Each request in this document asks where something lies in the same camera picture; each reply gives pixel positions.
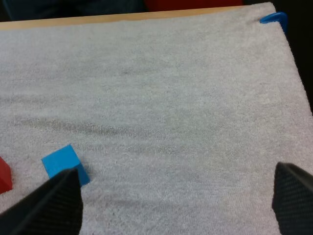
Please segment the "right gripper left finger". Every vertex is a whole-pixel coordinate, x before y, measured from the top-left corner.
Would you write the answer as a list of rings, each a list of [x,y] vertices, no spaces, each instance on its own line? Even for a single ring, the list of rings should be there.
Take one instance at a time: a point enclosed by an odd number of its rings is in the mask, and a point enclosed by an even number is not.
[[[2,235],[77,235],[83,201],[78,171],[66,169],[1,213]]]

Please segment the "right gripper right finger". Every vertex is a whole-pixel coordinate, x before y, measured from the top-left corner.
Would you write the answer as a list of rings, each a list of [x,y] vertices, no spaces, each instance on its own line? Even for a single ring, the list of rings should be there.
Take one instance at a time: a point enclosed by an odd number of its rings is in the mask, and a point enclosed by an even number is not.
[[[282,235],[313,233],[313,176],[291,164],[275,168],[272,209]]]

